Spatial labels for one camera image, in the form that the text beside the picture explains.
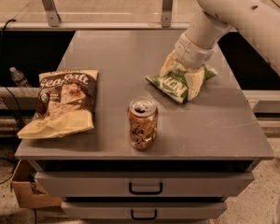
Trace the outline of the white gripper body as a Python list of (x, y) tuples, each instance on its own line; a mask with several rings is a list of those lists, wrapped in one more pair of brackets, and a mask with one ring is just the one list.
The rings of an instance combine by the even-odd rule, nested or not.
[(183, 33), (175, 43), (175, 56), (179, 63), (188, 68), (201, 67), (209, 61), (215, 49), (203, 49), (190, 41)]

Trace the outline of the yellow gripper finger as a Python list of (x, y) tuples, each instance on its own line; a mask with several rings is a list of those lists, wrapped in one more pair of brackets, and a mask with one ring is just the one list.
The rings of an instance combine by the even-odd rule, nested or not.
[(190, 69), (186, 73), (186, 81), (189, 87), (188, 100), (193, 100), (200, 92), (204, 81), (204, 68)]
[(177, 59), (175, 51), (173, 50), (166, 58), (164, 65), (160, 70), (160, 76), (167, 76), (172, 70), (174, 70), (181, 62)]

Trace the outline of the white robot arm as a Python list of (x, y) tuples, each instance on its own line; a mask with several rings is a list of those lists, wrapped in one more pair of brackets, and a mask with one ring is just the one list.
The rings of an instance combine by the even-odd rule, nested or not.
[(203, 84), (203, 65), (218, 40), (231, 28), (251, 45), (280, 76), (280, 12), (260, 0), (197, 0), (199, 9), (188, 29), (178, 38), (160, 70), (162, 77), (178, 64), (186, 67), (188, 98)]

